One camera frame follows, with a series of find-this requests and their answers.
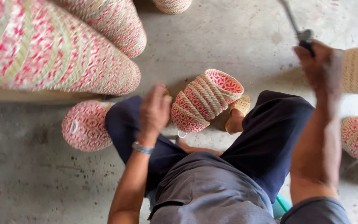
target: concrete floor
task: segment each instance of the concrete floor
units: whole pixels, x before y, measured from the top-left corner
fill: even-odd
[[[186,12],[171,16],[151,1],[136,0],[148,45],[134,59],[142,81],[133,95],[163,81],[175,96],[213,68],[238,79],[252,107],[265,89],[300,95],[314,104],[291,51],[296,40],[280,4],[262,2],[194,0]],[[313,29],[321,41],[343,49],[358,46],[358,1],[290,3],[299,26]],[[0,103],[0,224],[106,223],[124,165],[114,147],[82,153],[66,144],[60,123],[70,107]],[[341,115],[358,115],[358,95],[345,96]],[[236,138],[224,131],[227,118],[226,111],[187,141],[225,150]],[[170,127],[164,134],[176,131]],[[351,162],[343,156],[339,194],[350,220],[358,223],[358,165],[345,170]],[[288,183],[282,194],[289,198]],[[145,200],[140,223],[147,223],[147,205]]]

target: metal watch band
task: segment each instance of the metal watch band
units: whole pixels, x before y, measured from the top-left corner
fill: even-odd
[[[154,151],[154,148],[146,148],[139,141],[134,141],[132,143],[132,149],[148,155],[152,154]]]

